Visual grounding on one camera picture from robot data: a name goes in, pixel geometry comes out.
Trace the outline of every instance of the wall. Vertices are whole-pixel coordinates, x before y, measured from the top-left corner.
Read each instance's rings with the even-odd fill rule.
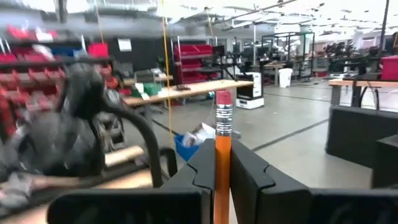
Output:
[[[37,26],[48,29],[70,29],[79,34],[99,35],[98,24],[87,24],[82,15],[69,15],[66,24],[45,23],[42,21],[40,13],[37,11],[0,11],[0,21],[7,21],[7,23],[0,23],[0,29],[4,29],[7,24],[14,26],[23,26],[26,21],[29,21],[29,27]],[[131,17],[116,17],[116,16],[101,16],[100,24],[104,35],[126,35],[138,37],[160,37],[162,36],[162,22],[160,18],[153,19],[133,19]],[[167,28],[169,36],[176,35],[211,35],[209,28],[206,26],[198,26],[197,24],[188,24],[186,22],[179,22]],[[274,28],[269,25],[261,25],[257,27],[257,36],[272,33]],[[214,27],[214,35],[219,38],[231,39],[237,38],[252,38],[252,26],[249,29],[239,28],[230,31],[222,31]]]

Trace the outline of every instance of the red box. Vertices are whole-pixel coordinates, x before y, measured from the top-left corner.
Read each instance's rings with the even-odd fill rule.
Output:
[[[382,58],[383,70],[381,73],[382,80],[398,80],[398,56],[390,56]]]

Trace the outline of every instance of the gray cloth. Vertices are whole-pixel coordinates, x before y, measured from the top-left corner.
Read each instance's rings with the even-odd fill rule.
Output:
[[[0,191],[0,207],[20,208],[29,203],[32,178],[21,173],[12,173],[7,186]]]

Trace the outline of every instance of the white trash can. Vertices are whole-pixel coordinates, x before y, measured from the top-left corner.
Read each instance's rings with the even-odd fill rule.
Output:
[[[283,68],[279,70],[279,87],[286,88],[290,86],[290,78],[293,70],[291,68]]]

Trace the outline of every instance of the blue bin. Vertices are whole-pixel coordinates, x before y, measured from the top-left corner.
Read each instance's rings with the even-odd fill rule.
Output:
[[[182,145],[183,138],[184,135],[176,135],[174,137],[175,150],[182,157],[182,159],[188,161],[198,150],[199,146],[185,147]]]

